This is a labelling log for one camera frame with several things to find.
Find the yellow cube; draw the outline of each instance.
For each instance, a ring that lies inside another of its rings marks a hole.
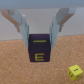
[[[73,81],[79,79],[82,76],[82,73],[83,71],[78,65],[69,67],[68,75]]]

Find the light gray background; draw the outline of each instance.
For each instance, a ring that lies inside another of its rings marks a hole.
[[[49,33],[49,26],[52,17],[58,12],[59,8],[54,9],[19,9],[26,15],[29,24],[29,33]],[[58,36],[84,34],[84,8],[77,8],[76,13],[71,17],[59,32]],[[0,13],[0,41],[22,39],[14,25],[4,18]]]

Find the brown table surface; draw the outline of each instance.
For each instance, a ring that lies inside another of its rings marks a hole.
[[[0,84],[84,84],[67,75],[76,64],[84,71],[84,35],[57,37],[47,63],[31,63],[23,40],[0,41]]]

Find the block's front face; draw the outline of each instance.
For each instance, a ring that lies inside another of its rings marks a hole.
[[[68,75],[73,81],[79,79],[81,77],[82,73],[83,73],[83,71],[79,68],[78,65],[69,67]]]
[[[30,34],[28,51],[30,62],[49,62],[51,52],[49,34]]]

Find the cube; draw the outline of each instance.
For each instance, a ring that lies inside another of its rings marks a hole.
[[[68,76],[72,79],[72,81],[79,79],[82,76],[82,73],[83,71],[78,65],[71,66],[68,69]]]
[[[51,53],[49,34],[30,34],[28,46],[30,62],[49,62]]]

